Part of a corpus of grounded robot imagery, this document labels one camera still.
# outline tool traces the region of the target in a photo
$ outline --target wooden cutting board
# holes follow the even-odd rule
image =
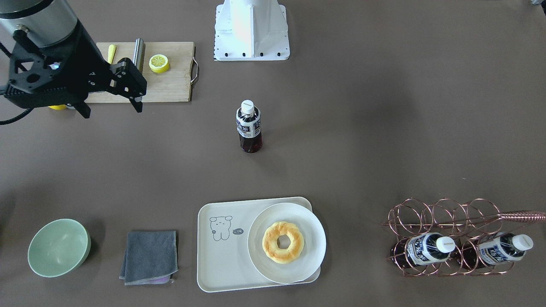
[[[102,56],[108,58],[108,46],[116,45],[114,63],[121,58],[133,60],[135,43],[97,43]],[[148,82],[142,102],[187,102],[192,97],[193,42],[145,42],[143,76]],[[156,74],[148,65],[153,55],[162,54],[169,59],[170,69]],[[86,103],[129,103],[129,99],[107,92],[90,93]]]

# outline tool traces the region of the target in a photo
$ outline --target bagel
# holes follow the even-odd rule
[[[286,249],[280,248],[277,243],[277,239],[282,235],[290,239],[290,245]],[[262,248],[271,260],[287,264],[300,256],[304,249],[304,236],[295,224],[284,221],[275,222],[265,230]]]

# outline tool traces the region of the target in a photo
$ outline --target blue-gray towel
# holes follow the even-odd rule
[[[164,284],[176,271],[176,231],[132,231],[127,235],[120,272],[126,286]]]

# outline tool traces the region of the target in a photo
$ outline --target bottle label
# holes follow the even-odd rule
[[[432,233],[425,233],[417,237],[413,237],[406,244],[406,254],[416,265],[428,265],[436,262],[444,262],[446,259],[436,259],[430,255],[426,248],[426,240]]]
[[[490,235],[483,239],[484,243],[478,244],[478,255],[485,262],[491,265],[514,262],[522,257],[512,257],[501,247],[501,238]]]
[[[245,122],[244,117],[237,117],[237,130],[242,137],[251,139],[259,135],[262,131],[262,125],[260,123],[261,114],[259,111],[257,111],[256,114],[256,118],[251,122]]]

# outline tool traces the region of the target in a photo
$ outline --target green bowl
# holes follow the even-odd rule
[[[61,276],[79,267],[90,248],[91,238],[82,224],[71,219],[52,221],[32,238],[28,265],[40,276]]]

